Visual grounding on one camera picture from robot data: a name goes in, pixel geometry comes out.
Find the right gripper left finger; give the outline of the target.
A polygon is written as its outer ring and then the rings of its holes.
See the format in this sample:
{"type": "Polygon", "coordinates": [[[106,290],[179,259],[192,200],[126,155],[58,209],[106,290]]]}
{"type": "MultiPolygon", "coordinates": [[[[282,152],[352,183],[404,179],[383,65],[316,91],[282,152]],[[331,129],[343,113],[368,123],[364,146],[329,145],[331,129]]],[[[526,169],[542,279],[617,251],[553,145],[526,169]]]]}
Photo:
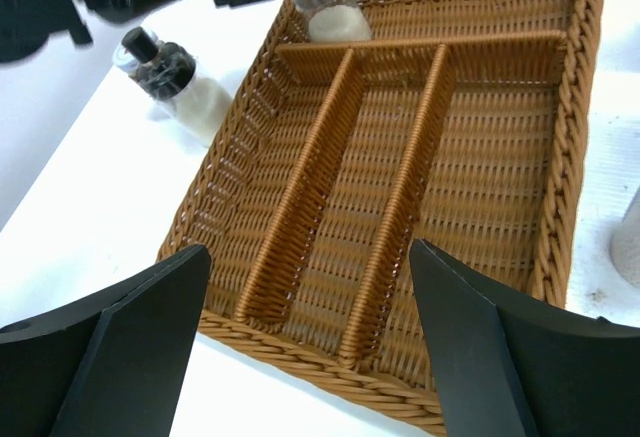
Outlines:
{"type": "Polygon", "coordinates": [[[192,245],[2,327],[2,435],[169,435],[210,267],[192,245]]]}

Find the black-knob salt shaker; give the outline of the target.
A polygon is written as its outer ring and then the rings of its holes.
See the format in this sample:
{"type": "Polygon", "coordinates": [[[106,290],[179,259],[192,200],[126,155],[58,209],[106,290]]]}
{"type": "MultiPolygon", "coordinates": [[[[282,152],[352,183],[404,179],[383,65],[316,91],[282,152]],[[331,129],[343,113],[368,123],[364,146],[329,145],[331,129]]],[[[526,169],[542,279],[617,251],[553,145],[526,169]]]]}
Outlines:
{"type": "Polygon", "coordinates": [[[211,146],[232,97],[183,46],[135,27],[122,38],[112,62],[169,117],[211,146]]]}

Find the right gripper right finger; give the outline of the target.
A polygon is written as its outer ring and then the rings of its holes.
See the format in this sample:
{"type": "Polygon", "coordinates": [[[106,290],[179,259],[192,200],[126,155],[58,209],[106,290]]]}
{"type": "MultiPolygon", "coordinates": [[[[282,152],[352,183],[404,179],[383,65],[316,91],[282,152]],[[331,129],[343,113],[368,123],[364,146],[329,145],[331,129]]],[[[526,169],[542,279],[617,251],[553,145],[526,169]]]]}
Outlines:
{"type": "Polygon", "coordinates": [[[554,307],[424,240],[410,266],[448,435],[638,435],[638,328],[554,307]]]}

